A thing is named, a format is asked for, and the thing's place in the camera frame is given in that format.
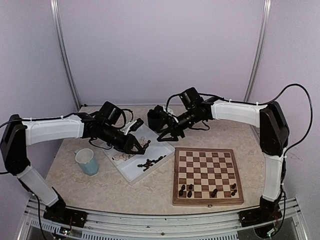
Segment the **wooden chess board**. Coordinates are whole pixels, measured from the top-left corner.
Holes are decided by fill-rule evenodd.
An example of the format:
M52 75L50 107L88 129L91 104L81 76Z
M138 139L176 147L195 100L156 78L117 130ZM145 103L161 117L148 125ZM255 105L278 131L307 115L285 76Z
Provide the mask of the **wooden chess board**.
M237 193L231 195L236 184ZM185 185L183 196L179 190ZM218 192L211 197L214 189ZM174 156L172 204L175 206L234 206L244 203L237 161L232 149L177 147Z

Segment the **dark piece corner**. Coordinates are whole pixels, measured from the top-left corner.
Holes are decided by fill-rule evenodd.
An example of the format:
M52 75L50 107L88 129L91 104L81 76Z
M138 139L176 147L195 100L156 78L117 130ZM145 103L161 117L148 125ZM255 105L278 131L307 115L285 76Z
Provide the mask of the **dark piece corner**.
M234 190L231 192L231 195L232 195L232 196L235 196L236 193L237 193L237 191L238 191L237 189L234 189Z

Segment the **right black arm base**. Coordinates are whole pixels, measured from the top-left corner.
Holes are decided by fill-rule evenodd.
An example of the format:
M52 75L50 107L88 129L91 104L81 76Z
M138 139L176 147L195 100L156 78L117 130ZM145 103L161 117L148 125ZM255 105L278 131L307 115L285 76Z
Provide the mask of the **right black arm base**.
M281 198L280 194L275 201L269 201L261 196L259 207L242 210L238 213L241 226L248 227L281 219L283 217L279 206Z

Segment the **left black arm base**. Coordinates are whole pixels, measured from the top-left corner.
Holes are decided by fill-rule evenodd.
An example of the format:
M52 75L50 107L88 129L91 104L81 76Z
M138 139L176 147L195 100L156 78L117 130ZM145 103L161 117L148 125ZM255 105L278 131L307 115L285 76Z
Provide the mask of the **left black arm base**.
M45 207L43 218L60 224L83 228L88 214L85 211L67 208L60 194L54 188L53 190L57 194L58 201L53 206Z

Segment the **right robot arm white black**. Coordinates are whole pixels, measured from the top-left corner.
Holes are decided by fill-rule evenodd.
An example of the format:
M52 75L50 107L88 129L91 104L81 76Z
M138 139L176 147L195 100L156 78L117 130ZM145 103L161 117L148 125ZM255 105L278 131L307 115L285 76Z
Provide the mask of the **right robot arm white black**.
M275 212L274 204L281 198L282 183L285 177L284 158L289 141L289 126L279 103L245 103L226 100L223 97L197 92L191 87L177 97L186 111L179 116L169 113L168 106L154 108L156 121L152 129L159 133L159 142L177 142L185 137L184 131L195 124L209 120L228 120L255 126L260 130L259 145L265 158L265 180L256 210L256 218L266 222Z

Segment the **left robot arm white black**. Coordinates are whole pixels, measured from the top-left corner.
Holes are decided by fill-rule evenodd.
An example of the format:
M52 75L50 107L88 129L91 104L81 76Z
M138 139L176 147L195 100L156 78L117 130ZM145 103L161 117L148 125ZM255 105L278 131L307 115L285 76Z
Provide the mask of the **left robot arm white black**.
M138 119L127 133L115 124L119 117L125 117L125 110L106 101L93 113L76 112L66 116L50 118L21 118L13 114L5 127L0 141L0 151L6 171L16 176L25 188L35 194L48 208L57 221L63 223L70 218L70 211L64 200L50 187L44 178L31 166L27 147L42 142L62 139L102 140L115 150L143 155L149 146L141 145L132 132L143 121Z

